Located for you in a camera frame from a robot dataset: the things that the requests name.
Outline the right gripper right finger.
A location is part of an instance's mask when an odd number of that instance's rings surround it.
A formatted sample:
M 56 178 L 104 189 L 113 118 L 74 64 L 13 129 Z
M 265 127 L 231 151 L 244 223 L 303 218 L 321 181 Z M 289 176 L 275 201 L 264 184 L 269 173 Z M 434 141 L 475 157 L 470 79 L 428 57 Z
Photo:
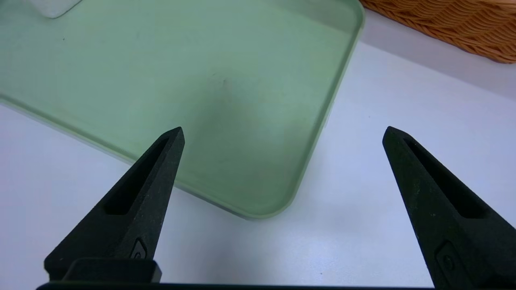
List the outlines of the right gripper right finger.
M 382 145 L 434 287 L 515 288 L 515 228 L 406 132 Z

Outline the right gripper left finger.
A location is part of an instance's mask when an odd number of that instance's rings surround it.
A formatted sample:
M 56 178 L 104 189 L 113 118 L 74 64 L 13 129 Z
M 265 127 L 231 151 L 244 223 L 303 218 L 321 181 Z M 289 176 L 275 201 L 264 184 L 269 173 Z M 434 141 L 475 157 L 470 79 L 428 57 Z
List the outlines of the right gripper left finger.
M 44 260 L 50 282 L 157 283 L 154 255 L 185 145 L 157 138 Z

